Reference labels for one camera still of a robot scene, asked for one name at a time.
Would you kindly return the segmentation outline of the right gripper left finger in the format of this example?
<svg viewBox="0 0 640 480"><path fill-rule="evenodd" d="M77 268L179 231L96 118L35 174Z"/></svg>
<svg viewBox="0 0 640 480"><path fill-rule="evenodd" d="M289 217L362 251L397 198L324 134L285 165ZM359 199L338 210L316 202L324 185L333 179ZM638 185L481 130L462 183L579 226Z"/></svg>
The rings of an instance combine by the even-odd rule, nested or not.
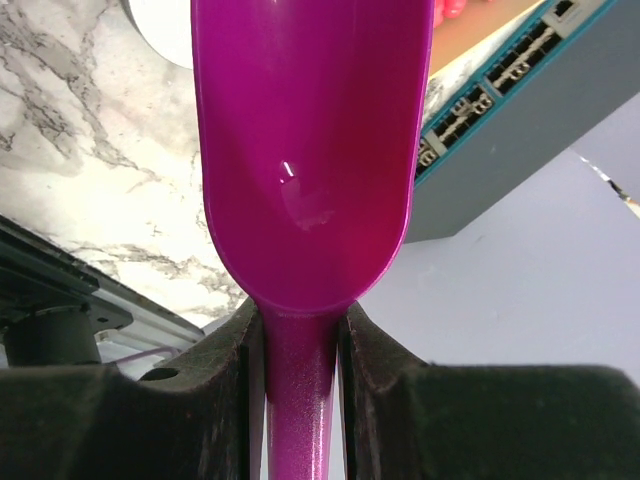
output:
<svg viewBox="0 0 640 480"><path fill-rule="evenodd" d="M215 331L131 379L116 367L1 373L5 479L256 479L263 325L246 300Z"/></svg>

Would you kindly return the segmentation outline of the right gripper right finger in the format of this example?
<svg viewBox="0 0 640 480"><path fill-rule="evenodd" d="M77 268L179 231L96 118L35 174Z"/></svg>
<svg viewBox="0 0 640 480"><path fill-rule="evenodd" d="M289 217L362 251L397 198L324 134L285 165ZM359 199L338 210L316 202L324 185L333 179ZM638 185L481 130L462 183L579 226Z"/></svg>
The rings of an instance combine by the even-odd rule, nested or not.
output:
<svg viewBox="0 0 640 480"><path fill-rule="evenodd" d="M338 352L350 479L639 475L639 389L620 370L427 363L359 306Z"/></svg>

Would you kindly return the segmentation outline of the purple plastic scoop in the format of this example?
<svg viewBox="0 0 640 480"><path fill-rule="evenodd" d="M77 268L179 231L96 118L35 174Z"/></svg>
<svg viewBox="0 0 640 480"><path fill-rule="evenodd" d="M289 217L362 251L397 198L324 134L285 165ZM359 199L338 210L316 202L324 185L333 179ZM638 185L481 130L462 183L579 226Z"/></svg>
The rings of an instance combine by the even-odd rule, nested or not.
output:
<svg viewBox="0 0 640 480"><path fill-rule="evenodd" d="M434 13L191 5L206 220L263 318L273 479L328 475L338 323L404 240Z"/></svg>

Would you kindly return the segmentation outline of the beige star candy tray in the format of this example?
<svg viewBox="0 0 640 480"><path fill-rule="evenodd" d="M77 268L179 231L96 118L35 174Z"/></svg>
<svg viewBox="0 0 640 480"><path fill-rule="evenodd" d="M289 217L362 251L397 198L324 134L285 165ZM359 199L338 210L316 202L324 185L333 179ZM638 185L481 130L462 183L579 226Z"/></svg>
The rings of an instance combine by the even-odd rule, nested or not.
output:
<svg viewBox="0 0 640 480"><path fill-rule="evenodd" d="M429 79L541 4L534 0L436 1Z"/></svg>

